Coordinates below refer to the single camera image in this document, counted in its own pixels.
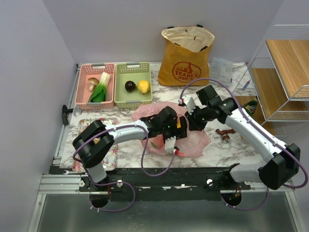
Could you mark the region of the yellow lemon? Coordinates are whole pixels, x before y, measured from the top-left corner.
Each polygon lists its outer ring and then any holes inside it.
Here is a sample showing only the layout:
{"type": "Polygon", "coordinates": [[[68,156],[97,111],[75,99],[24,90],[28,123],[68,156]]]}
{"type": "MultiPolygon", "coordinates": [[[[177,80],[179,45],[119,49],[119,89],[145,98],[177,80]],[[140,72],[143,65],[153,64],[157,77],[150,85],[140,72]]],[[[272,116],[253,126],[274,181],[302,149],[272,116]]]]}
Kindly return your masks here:
{"type": "Polygon", "coordinates": [[[141,94],[146,94],[150,88],[151,88],[151,85],[148,81],[146,80],[140,80],[138,85],[137,85],[137,88],[138,88],[138,91],[141,93],[141,94]]]}

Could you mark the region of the dark brown round fruit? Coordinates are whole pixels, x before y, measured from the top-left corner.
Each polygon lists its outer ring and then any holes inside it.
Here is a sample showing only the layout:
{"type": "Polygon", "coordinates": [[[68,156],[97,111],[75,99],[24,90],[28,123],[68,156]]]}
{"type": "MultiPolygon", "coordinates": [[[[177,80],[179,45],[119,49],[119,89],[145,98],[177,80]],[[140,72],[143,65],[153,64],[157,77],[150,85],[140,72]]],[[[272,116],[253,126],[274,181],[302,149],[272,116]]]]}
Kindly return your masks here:
{"type": "Polygon", "coordinates": [[[125,90],[127,92],[133,92],[136,89],[136,84],[133,81],[127,81],[125,83],[125,90]]]}

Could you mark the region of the green leek vegetable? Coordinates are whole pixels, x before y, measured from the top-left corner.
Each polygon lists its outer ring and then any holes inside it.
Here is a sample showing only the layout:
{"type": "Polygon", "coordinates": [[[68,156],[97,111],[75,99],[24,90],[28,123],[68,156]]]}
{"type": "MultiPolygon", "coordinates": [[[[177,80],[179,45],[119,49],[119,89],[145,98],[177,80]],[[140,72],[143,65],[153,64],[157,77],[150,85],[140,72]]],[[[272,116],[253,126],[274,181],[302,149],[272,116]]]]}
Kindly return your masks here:
{"type": "Polygon", "coordinates": [[[100,76],[99,83],[94,88],[89,102],[104,102],[107,99],[107,87],[110,81],[110,74],[103,72],[100,76]]]}

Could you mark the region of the yellow banana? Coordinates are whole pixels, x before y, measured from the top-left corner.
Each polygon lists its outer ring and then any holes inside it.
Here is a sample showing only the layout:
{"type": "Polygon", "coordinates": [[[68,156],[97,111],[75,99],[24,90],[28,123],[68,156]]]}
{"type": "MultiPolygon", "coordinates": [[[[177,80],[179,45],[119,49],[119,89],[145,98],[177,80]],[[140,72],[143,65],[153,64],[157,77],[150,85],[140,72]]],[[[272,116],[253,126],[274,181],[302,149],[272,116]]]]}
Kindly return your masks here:
{"type": "Polygon", "coordinates": [[[182,116],[178,118],[177,120],[177,128],[181,128],[182,127],[182,116]]]}

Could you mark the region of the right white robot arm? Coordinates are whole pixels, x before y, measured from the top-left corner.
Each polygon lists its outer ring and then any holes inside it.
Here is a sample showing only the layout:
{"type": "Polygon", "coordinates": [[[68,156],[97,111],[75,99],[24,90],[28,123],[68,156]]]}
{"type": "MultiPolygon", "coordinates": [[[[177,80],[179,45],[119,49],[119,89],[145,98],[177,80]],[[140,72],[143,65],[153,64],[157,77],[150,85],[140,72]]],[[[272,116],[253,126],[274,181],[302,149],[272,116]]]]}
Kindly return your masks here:
{"type": "Polygon", "coordinates": [[[204,106],[196,106],[192,97],[181,95],[179,105],[187,108],[186,117],[192,131],[201,131],[207,122],[218,120],[239,133],[261,156],[262,161],[254,164],[234,164],[228,174],[222,177],[227,189],[234,189],[240,182],[261,182],[277,190],[299,171],[300,148],[287,145],[259,125],[242,108],[236,97],[222,100],[213,86],[197,91],[204,106]]]}

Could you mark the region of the brown toy mushroom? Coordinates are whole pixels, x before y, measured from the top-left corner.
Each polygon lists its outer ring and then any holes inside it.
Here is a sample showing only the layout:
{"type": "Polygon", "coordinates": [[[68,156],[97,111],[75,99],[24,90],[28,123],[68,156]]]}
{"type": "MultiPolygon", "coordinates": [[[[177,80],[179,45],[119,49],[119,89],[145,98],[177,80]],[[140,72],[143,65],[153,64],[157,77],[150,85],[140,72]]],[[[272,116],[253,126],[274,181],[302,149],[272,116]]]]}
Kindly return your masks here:
{"type": "Polygon", "coordinates": [[[91,77],[88,79],[88,82],[90,83],[89,91],[93,92],[96,86],[99,84],[99,80],[97,78],[91,77]]]}

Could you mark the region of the pink plastic grocery bag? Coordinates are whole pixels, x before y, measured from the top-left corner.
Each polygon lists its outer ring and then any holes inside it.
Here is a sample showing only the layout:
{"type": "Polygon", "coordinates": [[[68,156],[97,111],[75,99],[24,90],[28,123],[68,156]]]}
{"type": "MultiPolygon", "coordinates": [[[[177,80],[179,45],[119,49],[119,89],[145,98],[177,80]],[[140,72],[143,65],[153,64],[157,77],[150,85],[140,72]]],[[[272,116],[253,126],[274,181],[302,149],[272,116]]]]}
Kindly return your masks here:
{"type": "MultiPolygon", "coordinates": [[[[179,106],[177,103],[162,101],[152,104],[141,104],[131,116],[133,121],[142,117],[158,114],[164,107],[169,106],[177,113],[177,117],[185,116],[186,108],[179,106]]],[[[211,142],[205,131],[187,130],[187,137],[176,141],[176,147],[179,148],[178,156],[197,158],[202,156],[203,149],[211,142]]],[[[162,135],[150,138],[147,144],[149,152],[159,155],[167,155],[162,135]]]]}

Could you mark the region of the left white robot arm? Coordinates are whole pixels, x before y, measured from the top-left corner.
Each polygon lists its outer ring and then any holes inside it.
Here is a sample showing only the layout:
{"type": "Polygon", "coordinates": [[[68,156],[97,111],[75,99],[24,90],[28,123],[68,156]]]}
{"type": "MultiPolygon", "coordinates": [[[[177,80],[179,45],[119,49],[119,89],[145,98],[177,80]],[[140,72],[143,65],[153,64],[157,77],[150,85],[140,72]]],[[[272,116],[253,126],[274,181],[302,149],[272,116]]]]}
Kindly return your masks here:
{"type": "Polygon", "coordinates": [[[107,174],[101,162],[114,145],[132,140],[147,141],[159,135],[163,136],[165,151],[177,154],[176,141],[187,137],[185,117],[178,117],[176,111],[167,106],[158,114],[123,125],[105,125],[98,119],[73,140],[73,159],[80,162],[90,175],[90,185],[101,191],[107,185],[107,174]]]}

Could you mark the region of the yellow Trader Joe's tote bag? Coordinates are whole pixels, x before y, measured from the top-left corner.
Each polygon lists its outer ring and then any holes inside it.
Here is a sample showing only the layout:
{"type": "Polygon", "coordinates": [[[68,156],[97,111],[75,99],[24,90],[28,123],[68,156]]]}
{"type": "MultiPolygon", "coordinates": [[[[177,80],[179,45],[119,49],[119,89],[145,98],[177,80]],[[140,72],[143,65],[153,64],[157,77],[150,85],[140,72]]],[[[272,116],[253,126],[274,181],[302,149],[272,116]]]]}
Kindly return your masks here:
{"type": "Polygon", "coordinates": [[[201,25],[162,30],[165,52],[158,73],[160,85],[181,87],[209,78],[208,65],[215,36],[201,25]]]}

